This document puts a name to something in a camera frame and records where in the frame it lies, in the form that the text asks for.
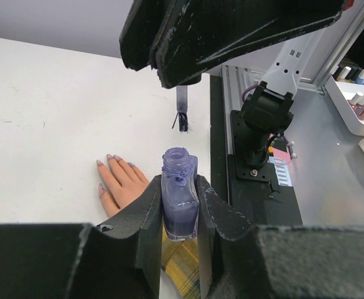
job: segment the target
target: plaid sleeve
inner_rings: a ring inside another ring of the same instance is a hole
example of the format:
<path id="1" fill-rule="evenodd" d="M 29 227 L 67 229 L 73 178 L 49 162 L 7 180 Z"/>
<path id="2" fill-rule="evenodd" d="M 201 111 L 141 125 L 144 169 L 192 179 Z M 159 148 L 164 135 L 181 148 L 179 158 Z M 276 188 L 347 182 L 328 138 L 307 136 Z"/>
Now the plaid sleeve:
<path id="1" fill-rule="evenodd" d="M 161 267 L 185 299 L 200 299 L 197 239 L 173 242 L 162 230 Z"/>

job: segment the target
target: fingernail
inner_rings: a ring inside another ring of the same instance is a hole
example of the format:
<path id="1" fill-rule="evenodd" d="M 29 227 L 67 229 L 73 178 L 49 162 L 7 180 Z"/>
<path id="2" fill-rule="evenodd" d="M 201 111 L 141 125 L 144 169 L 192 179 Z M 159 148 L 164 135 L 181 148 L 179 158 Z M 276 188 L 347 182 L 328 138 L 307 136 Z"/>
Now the fingernail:
<path id="1" fill-rule="evenodd" d="M 103 184 L 99 184 L 99 196 L 101 197 L 105 193 L 105 189 L 103 188 Z"/>

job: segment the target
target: white table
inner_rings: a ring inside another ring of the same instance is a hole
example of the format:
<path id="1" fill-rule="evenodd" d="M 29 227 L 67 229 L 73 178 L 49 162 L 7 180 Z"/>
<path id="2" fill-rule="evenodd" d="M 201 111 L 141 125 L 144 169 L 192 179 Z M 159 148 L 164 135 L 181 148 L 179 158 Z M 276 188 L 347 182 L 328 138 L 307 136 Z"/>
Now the white table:
<path id="1" fill-rule="evenodd" d="M 106 215 L 96 159 L 117 154 L 149 179 L 174 146 L 210 179 L 210 85 L 189 87 L 192 131 L 171 130 L 175 90 L 120 59 L 0 39 L 0 222 L 92 222 Z"/>

